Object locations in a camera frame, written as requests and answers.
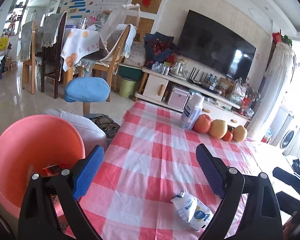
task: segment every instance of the blue stool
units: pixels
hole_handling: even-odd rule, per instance
[[[106,101],[110,91],[109,85],[103,78],[78,77],[67,84],[64,100],[70,103],[83,102],[85,115],[90,113],[90,103]]]

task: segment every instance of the flat screen tv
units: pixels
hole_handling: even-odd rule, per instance
[[[236,80],[246,80],[256,48],[245,39],[199,13],[189,11],[177,53]]]

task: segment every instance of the green plant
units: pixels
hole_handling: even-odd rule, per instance
[[[281,40],[282,42],[288,44],[292,48],[292,40],[290,40],[287,35],[284,36],[281,35]]]

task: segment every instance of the washing machine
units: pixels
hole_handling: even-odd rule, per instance
[[[272,129],[270,144],[282,150],[284,155],[299,130],[299,125],[296,124],[292,112],[285,106],[280,106],[270,128]]]

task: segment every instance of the textured blue rubber pad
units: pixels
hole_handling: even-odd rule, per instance
[[[93,178],[97,174],[104,158],[104,151],[101,146],[96,147],[87,157],[83,166],[74,180],[73,196],[78,201],[84,196],[90,187]]]
[[[196,149],[196,157],[213,193],[223,199],[226,194],[224,190],[224,179],[201,145],[198,145]]]

